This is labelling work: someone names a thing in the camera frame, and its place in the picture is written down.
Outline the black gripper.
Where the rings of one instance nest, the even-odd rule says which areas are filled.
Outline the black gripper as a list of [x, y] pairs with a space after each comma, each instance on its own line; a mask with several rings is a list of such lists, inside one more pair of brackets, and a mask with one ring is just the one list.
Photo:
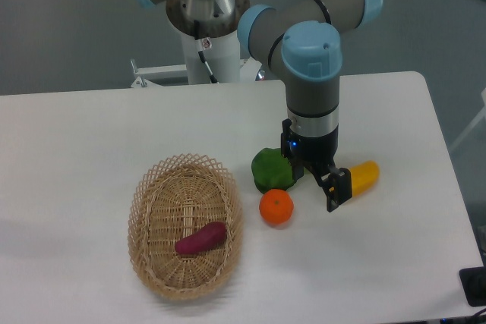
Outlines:
[[293, 181], [305, 174], [314, 174], [317, 184], [326, 195], [327, 211], [332, 212], [352, 198], [352, 176], [347, 168], [337, 168], [334, 156], [338, 148], [339, 128], [320, 137], [304, 137], [291, 129], [289, 118], [282, 122], [280, 152], [287, 158]]

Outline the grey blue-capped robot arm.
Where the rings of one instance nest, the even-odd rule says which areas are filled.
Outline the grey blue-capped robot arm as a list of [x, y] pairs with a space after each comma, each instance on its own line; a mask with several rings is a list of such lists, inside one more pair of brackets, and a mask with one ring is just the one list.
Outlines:
[[383, 0], [303, 0], [285, 11], [249, 0], [138, 0], [166, 6], [179, 33], [188, 81], [234, 82], [245, 50], [286, 87], [288, 117], [281, 153], [298, 180], [310, 172], [333, 211], [352, 197], [352, 177], [338, 168], [342, 33], [375, 19]]

